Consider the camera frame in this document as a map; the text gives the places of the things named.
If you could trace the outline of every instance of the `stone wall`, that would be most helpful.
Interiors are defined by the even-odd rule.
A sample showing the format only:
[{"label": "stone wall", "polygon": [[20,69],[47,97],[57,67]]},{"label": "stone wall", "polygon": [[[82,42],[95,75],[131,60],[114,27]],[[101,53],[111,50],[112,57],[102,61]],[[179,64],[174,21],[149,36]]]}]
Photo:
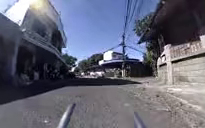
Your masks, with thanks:
[{"label": "stone wall", "polygon": [[186,60],[173,62],[174,84],[203,83],[205,84],[205,53],[189,57]]},{"label": "stone wall", "polygon": [[166,64],[159,66],[158,78],[159,78],[160,82],[166,84],[166,82],[167,82],[167,66],[166,66]]}]

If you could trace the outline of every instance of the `building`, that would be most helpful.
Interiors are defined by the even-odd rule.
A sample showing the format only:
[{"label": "building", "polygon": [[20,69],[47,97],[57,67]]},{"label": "building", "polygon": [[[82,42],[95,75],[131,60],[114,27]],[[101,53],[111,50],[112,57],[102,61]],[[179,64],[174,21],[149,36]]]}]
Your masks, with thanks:
[{"label": "building", "polygon": [[[8,38],[13,37],[11,40],[15,43],[9,46],[11,50],[8,53],[3,52],[4,44],[0,41],[0,63],[11,63],[7,66],[10,72],[10,78],[7,79],[22,80],[24,74],[33,79],[33,72],[37,72],[41,79],[45,79],[47,68],[59,69],[65,64],[61,50],[66,47],[67,38],[60,14],[50,1],[18,0],[6,10],[5,16],[0,13],[0,38],[9,43],[6,39],[9,35]],[[1,62],[5,58],[8,58],[8,62]]]},{"label": "building", "polygon": [[[123,54],[114,51],[105,52],[103,54],[103,60],[99,61],[99,65],[106,71],[105,75],[107,77],[122,76],[122,64]],[[144,65],[138,59],[126,57],[125,65],[125,76],[140,77],[145,74]]]},{"label": "building", "polygon": [[158,76],[167,84],[205,84],[205,0],[161,0],[141,42],[161,47]]}]

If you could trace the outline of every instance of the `power line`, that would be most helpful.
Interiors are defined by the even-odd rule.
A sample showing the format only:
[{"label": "power line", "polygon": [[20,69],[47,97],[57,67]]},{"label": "power line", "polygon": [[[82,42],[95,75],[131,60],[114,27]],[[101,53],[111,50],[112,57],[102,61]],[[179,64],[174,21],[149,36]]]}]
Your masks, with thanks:
[{"label": "power line", "polygon": [[134,7],[133,7],[133,10],[132,10],[132,15],[130,16],[129,24],[131,23],[132,18],[133,18],[134,14],[135,14],[136,5],[137,5],[138,1],[139,1],[139,0],[135,0],[135,3],[133,2],[133,6],[134,6]]},{"label": "power line", "polygon": [[136,49],[136,48],[134,48],[134,47],[132,47],[132,46],[126,46],[126,47],[128,47],[128,48],[130,48],[130,49],[132,49],[132,50],[135,50],[135,51],[138,51],[138,52],[140,52],[140,53],[142,53],[142,54],[144,54],[144,52],[142,52],[142,51],[140,51],[140,50],[138,50],[138,49]]},{"label": "power line", "polygon": [[138,8],[137,8],[137,14],[136,14],[136,17],[139,18],[139,15],[141,13],[141,10],[142,10],[142,5],[144,4],[144,0],[140,0],[140,4],[138,5]]},{"label": "power line", "polygon": [[121,46],[121,44],[118,44],[118,45],[116,45],[116,46],[114,46],[114,47],[112,47],[112,48],[110,48],[110,49],[104,51],[103,53],[105,53],[105,52],[107,52],[107,51],[111,51],[111,50],[113,50],[113,49],[115,49],[115,48],[117,48],[117,47],[120,47],[120,46]]},{"label": "power line", "polygon": [[127,9],[126,9],[126,15],[125,15],[125,20],[124,20],[124,32],[123,35],[126,33],[127,25],[128,25],[128,18],[129,18],[129,10],[131,9],[130,5],[131,0],[127,0]]}]

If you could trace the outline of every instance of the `railing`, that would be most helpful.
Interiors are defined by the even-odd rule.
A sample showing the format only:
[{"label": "railing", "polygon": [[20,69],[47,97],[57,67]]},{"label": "railing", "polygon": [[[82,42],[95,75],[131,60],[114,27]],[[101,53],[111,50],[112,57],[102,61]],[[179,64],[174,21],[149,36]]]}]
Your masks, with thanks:
[{"label": "railing", "polygon": [[30,41],[31,43],[36,44],[36,45],[54,53],[54,54],[56,54],[64,62],[64,60],[61,57],[62,56],[61,52],[55,46],[53,46],[48,40],[41,37],[37,33],[26,30],[26,31],[24,31],[24,38],[27,39],[28,41]]},{"label": "railing", "polygon": [[178,46],[172,46],[170,48],[171,58],[178,58],[181,56],[187,56],[195,52],[203,50],[201,41],[194,41],[190,43],[185,43]]}]

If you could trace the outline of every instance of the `utility pole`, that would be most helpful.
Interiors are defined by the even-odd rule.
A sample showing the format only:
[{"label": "utility pole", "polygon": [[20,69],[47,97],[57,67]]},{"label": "utility pole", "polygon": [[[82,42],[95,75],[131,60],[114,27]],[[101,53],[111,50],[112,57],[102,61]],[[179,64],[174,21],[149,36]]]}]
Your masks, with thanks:
[{"label": "utility pole", "polygon": [[125,34],[122,35],[122,59],[123,59],[123,63],[122,63],[122,77],[125,77],[125,60],[126,60],[126,56],[125,56]]}]

